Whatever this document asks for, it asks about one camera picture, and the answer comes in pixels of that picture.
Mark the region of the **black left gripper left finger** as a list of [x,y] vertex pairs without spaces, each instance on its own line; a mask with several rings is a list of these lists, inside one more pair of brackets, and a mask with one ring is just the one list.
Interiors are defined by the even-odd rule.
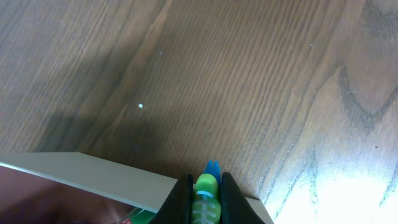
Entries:
[[178,179],[149,224],[191,224],[192,203],[193,176],[187,174]]

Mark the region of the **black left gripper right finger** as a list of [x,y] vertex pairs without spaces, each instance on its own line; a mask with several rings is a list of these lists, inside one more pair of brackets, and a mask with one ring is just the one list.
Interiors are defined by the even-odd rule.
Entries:
[[220,205],[223,224],[265,224],[229,172],[224,172],[221,176]]

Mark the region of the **green white toothbrush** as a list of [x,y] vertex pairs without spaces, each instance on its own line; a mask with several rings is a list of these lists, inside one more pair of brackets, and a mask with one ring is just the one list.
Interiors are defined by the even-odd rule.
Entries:
[[221,167],[218,161],[208,161],[193,189],[192,224],[219,224],[220,183]]

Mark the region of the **green Dettol soap pack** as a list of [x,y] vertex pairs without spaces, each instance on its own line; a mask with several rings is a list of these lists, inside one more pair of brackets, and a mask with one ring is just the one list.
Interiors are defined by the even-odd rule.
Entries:
[[120,219],[117,224],[149,224],[155,216],[156,213],[141,208],[135,208]]

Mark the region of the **white cardboard box pink inside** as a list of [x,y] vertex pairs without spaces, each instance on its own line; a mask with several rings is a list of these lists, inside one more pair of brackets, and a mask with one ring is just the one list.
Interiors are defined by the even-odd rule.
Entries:
[[157,213],[178,179],[79,152],[2,154],[1,222],[117,223],[135,208]]

